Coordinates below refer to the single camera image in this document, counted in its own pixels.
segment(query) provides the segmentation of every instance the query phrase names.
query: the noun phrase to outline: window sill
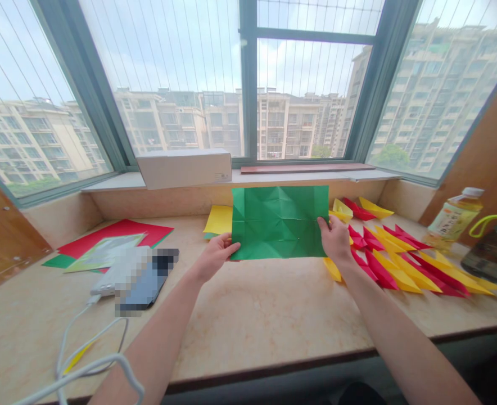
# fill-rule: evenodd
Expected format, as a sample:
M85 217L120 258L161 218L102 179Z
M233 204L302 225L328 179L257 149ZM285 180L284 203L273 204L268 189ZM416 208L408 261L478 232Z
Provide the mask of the window sill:
M383 170L351 170L348 172L316 172L316 173L281 173L281 174L241 174L239 169L232 170L232 181L222 183L202 184L202 186L244 186L262 185L266 183L311 183L314 181L381 181L402 178L400 174ZM82 188L82 192L145 190L146 185L140 172L120 174L92 186Z

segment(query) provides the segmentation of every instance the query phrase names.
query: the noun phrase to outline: wooden board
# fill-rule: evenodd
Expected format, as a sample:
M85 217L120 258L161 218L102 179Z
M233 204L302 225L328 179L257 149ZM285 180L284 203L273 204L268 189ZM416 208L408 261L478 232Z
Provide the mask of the wooden board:
M469 229L479 219L497 214L497 94L419 222L425 226L430 225L445 200L460 195L464 187L485 190L481 197L483 210L459 239L461 243L473 246L479 239L468 235ZM485 233L496 224L497 221L491 222Z
M241 168L241 174L345 172L348 170L374 170L374 169L376 169L376 167L364 163L337 163L337 164L284 165L284 166L243 166Z
M0 190L0 284L52 251Z

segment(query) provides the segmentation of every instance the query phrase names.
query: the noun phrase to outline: red paper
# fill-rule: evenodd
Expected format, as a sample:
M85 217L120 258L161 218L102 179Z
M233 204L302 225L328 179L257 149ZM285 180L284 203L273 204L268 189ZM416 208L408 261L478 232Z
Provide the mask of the red paper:
M419 256L414 255L412 252L409 252L409 254L417 260L417 263L419 263L427 272L432 274L433 276L439 278L441 281L446 283L447 285L453 287L455 290L458 290L464 295L470 295L464 284L462 284L460 281L455 280L451 276L448 276L445 274L442 270L438 269L437 267L433 266L426 260L420 258Z
M162 227L157 225L143 224L140 222L123 219L106 228L99 229L96 232L90 233L87 236L81 237L65 246L59 248L59 253L79 259L89 249L107 237L137 235L146 233L146 237L139 243L138 246L154 246L162 240L174 228Z
M344 197L342 201L349 209L353 211L355 218L359 218L361 221L368 221L376 218L374 214L371 214L369 211L361 208L359 205L347 199L346 197Z
M368 274L368 276L376 281L377 284L379 284L379 280L378 280L378 277L376 277L376 275L372 272L371 268L368 267L367 263L365 263L363 261L362 258L359 257L359 255L355 252L355 250L351 250L351 255L354 257L354 260L357 262L357 264L359 265L359 267L361 269L363 269L363 271Z
M354 244L353 247L356 248L357 250L360 250L364 248L367 243L365 242L365 239L360 235L359 232L357 232L355 229L351 227L351 225L348 225L348 231L350 232L350 237L353 240Z
M370 250L385 250L379 240L366 227L363 227L363 239Z
M389 272L385 270L385 267L376 260L376 258L372 255L368 250L365 252L367 256L368 267L371 268L372 272L378 277L379 284L383 288L387 288L390 290L400 290L395 280L391 277Z
M422 266L420 266L417 263L414 263L405 253L402 253L400 255L400 257L402 257L404 260L406 260L407 263L411 264L415 269L417 269L419 271L419 273L430 278L430 280L432 280L432 282L434 284L436 284L440 288L440 290L442 291L441 293L432 291L432 293L438 294L438 295L445 294L445 295L451 295L451 296L457 296L460 298L465 298L464 295L462 295L461 293L456 291L454 288L451 288L450 286L448 286L446 283L441 281L439 278L434 276L432 273L425 270Z
M386 228L385 226L384 226L384 228L386 229L387 232L391 233L389 228ZM432 246L425 245L423 242L418 241L412 235L410 235L405 230L403 230L401 227L399 227L397 224L395 224L395 233L400 235L400 236L395 235L393 233L392 233L392 235L396 236L397 238L399 238L400 240L403 240L406 243L409 243L411 246L413 246L417 250L432 249Z

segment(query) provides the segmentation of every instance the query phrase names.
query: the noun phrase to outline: glass pane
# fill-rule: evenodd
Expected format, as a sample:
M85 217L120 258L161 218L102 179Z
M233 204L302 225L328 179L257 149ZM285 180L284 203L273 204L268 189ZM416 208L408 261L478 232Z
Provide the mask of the glass pane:
M245 155L236 0L80 0L136 156Z
M371 50L258 39L258 159L343 157Z
M258 0L257 24L341 34L375 35L384 0Z
M423 2L368 163L439 179L497 84L497 0Z
M0 2L0 179L16 197L110 172L30 4Z

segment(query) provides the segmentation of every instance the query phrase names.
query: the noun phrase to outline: hand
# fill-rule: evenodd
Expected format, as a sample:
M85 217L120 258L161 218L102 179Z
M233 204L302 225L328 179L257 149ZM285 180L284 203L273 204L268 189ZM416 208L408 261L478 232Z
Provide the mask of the hand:
M193 269L202 282L208 282L224 262L241 247L239 242L232 244L232 241L228 240L231 237L232 233L226 232L212 238L194 263Z
M350 250L350 233L348 227L334 215L329 216L330 226L326 220L318 217L318 225L322 232L323 250L331 260L352 259Z

